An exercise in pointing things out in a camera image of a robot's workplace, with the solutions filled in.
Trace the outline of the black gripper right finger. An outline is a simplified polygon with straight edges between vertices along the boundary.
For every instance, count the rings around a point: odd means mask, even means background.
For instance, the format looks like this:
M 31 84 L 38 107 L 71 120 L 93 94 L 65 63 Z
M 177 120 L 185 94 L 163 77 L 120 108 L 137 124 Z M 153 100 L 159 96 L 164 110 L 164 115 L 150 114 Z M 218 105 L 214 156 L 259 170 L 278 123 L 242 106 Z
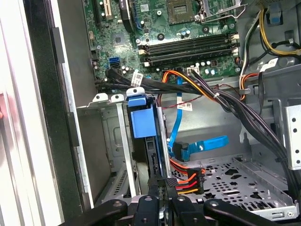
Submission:
M 187 196 L 175 194 L 178 182 L 166 178 L 166 187 L 172 190 L 171 205 L 180 226 L 266 226 L 267 219 L 219 199 L 207 200 L 197 208 Z

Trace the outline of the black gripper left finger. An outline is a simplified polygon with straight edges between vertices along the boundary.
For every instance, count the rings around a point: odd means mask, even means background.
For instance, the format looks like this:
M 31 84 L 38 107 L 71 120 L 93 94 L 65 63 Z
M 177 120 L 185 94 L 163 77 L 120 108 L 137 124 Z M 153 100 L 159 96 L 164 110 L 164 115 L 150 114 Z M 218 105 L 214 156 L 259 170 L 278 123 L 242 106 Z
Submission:
M 159 190 L 163 178 L 148 180 L 148 193 L 135 196 L 130 203 L 111 199 L 81 215 L 63 222 L 62 226 L 158 226 Z

